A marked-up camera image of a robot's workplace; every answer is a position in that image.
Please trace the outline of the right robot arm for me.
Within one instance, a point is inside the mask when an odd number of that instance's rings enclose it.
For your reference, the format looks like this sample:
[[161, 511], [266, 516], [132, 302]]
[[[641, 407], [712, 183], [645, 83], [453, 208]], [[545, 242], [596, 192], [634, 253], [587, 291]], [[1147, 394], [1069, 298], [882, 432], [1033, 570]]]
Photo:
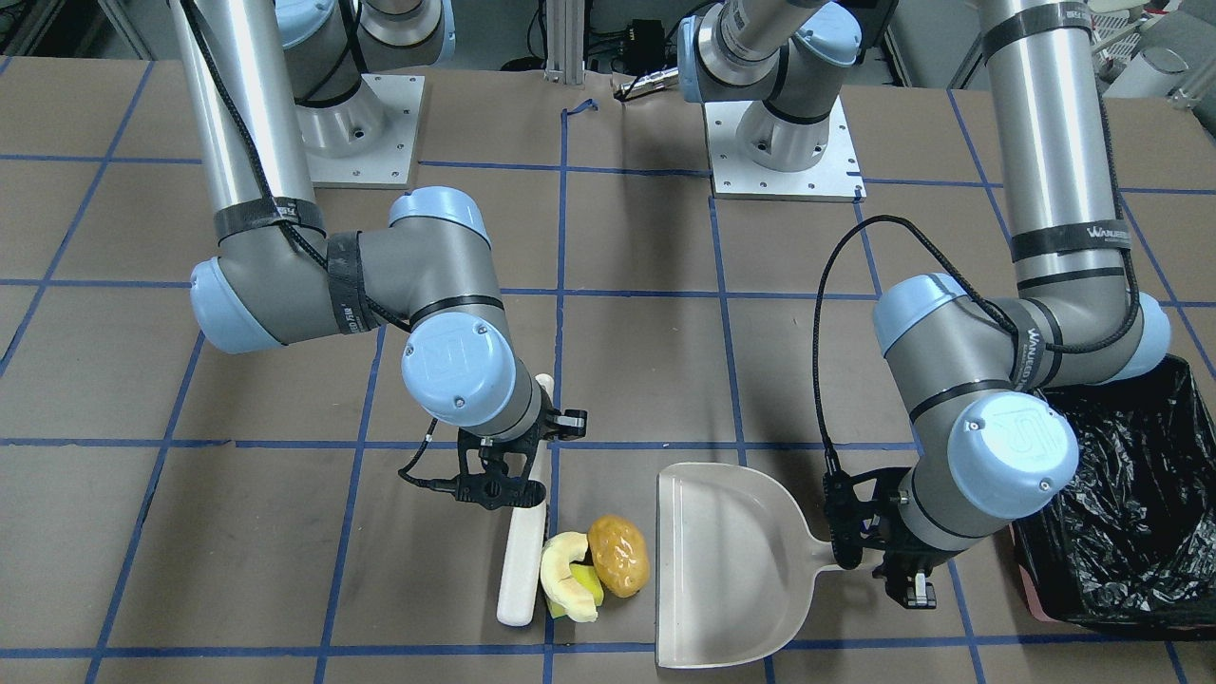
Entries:
[[331, 234], [315, 202], [274, 1], [169, 5], [199, 127], [218, 256], [192, 270], [201, 332], [230, 354], [392, 325], [420, 407], [458, 428], [458, 472], [409, 484], [495, 510], [531, 509], [544, 441], [587, 414], [553, 407], [513, 351], [482, 211], [444, 186], [405, 192], [375, 231]]

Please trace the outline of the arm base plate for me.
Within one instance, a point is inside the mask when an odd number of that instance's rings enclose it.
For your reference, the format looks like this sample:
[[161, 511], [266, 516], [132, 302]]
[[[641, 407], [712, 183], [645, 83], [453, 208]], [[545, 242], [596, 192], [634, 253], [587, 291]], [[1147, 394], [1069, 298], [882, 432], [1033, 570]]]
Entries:
[[867, 198], [846, 110], [838, 97], [824, 120], [795, 124], [764, 103], [704, 103], [705, 142], [717, 200]]
[[313, 186], [409, 186], [423, 95], [423, 75], [366, 74], [343, 103], [297, 105]]

